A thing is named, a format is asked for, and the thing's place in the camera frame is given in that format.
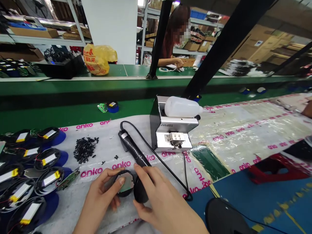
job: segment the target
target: yellow plastic bag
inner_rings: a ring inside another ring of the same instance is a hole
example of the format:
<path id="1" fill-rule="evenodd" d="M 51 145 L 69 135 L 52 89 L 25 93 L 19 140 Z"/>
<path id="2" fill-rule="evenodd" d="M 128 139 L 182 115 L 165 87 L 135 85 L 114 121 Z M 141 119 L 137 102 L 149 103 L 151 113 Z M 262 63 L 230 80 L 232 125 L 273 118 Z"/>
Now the yellow plastic bag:
<path id="1" fill-rule="evenodd" d="M 117 52 L 108 45 L 87 44 L 84 48 L 84 62 L 94 75 L 106 75 L 110 70 L 108 62 L 117 62 Z"/>

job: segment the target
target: black box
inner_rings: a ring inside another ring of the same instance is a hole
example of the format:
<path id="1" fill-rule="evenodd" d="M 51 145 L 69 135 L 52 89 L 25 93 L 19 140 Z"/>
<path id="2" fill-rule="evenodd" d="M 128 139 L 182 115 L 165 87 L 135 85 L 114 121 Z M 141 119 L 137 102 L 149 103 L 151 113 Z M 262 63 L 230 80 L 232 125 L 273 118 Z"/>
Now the black box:
<path id="1" fill-rule="evenodd" d="M 36 64 L 47 77 L 67 80 L 70 80 L 85 68 L 81 55 L 73 59 L 66 59 L 64 62 L 43 60 Z"/>

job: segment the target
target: long hair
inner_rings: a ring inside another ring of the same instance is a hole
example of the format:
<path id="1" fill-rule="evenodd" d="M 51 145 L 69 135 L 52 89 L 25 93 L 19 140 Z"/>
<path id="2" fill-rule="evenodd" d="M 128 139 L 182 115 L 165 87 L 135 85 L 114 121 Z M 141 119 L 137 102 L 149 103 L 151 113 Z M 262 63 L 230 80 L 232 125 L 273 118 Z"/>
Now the long hair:
<path id="1" fill-rule="evenodd" d="M 179 29 L 188 24 L 190 18 L 190 7 L 178 5 L 170 15 L 165 37 L 162 44 L 162 55 L 164 59 L 171 58 L 174 43 L 179 43 Z"/>

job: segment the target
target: woman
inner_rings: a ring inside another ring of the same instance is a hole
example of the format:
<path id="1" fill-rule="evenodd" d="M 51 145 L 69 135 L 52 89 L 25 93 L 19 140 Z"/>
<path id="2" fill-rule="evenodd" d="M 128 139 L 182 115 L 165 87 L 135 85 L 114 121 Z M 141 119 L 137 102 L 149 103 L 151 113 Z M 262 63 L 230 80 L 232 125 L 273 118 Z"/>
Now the woman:
<path id="1" fill-rule="evenodd" d="M 92 182 L 73 234 L 96 233 L 108 206 L 110 205 L 115 212 L 117 211 L 120 200 L 116 194 L 123 186 L 125 178 L 121 177 L 107 191 L 104 189 L 104 184 L 124 169 L 124 167 L 116 170 L 106 168 Z M 142 223 L 143 225 L 149 223 L 155 229 L 168 234 L 209 234 L 202 219 L 157 167 L 142 168 L 134 164 L 134 169 L 142 181 L 152 207 L 145 207 L 144 204 L 133 201 L 139 217 L 147 222 Z M 151 226 L 138 225 L 134 227 L 134 224 L 138 224 L 138 222 L 119 231 L 124 231 L 124 233 L 154 233 Z"/>
<path id="2" fill-rule="evenodd" d="M 165 38 L 162 44 L 162 53 L 158 60 L 158 66 L 164 67 L 170 64 L 175 64 L 177 68 L 183 66 L 183 61 L 180 58 L 173 58 L 173 46 L 180 42 L 181 36 L 188 28 L 190 17 L 190 8 L 188 6 L 178 5 L 172 12 L 167 25 Z"/>

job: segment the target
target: blue floor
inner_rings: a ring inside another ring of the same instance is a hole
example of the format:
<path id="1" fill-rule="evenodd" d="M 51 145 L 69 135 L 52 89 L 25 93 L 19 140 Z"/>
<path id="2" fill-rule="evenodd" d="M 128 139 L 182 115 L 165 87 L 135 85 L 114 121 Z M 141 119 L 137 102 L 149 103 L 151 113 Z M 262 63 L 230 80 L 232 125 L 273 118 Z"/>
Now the blue floor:
<path id="1" fill-rule="evenodd" d="M 274 210 L 281 212 L 279 217 L 274 217 L 271 226 L 286 233 L 304 233 L 299 227 L 282 211 L 279 204 L 287 203 L 287 212 L 295 219 L 305 233 L 312 233 L 312 188 L 307 188 L 307 183 L 312 179 L 290 180 L 272 182 L 256 185 L 248 178 L 247 170 L 228 176 L 213 185 L 222 198 L 227 199 L 237 210 L 250 219 L 264 223 L 264 218 L 273 214 Z M 205 188 L 193 194 L 194 200 L 189 205 L 204 218 L 206 203 L 214 197 L 210 188 Z M 296 202 L 289 201 L 295 197 Z M 246 220 L 250 227 L 255 223 Z M 279 233 L 265 227 L 261 234 Z"/>

